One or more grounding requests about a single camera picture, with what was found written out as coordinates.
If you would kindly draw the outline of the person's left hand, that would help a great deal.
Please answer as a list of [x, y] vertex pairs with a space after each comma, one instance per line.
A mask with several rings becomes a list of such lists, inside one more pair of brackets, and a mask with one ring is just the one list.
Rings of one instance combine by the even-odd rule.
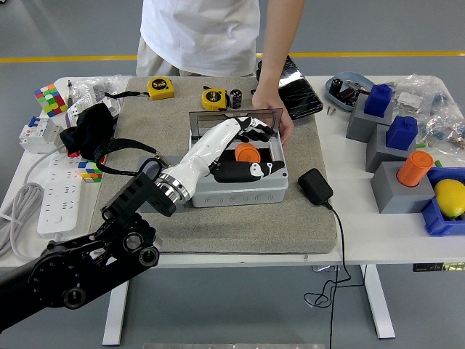
[[294, 131], [292, 121], [287, 108], [278, 94], [277, 87], [258, 86], [252, 96], [252, 105], [255, 109], [282, 109], [279, 124], [279, 133], [283, 149], [286, 148]]

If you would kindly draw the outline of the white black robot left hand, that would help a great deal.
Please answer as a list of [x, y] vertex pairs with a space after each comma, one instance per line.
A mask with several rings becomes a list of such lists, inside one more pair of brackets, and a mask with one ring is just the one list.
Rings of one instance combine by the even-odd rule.
[[267, 141], [274, 134], [263, 121], [250, 116], [229, 118], [208, 130], [175, 166], [161, 172], [156, 185], [175, 204], [190, 200], [200, 178], [212, 174], [217, 182], [255, 182], [285, 167], [283, 161], [219, 162], [237, 137]]

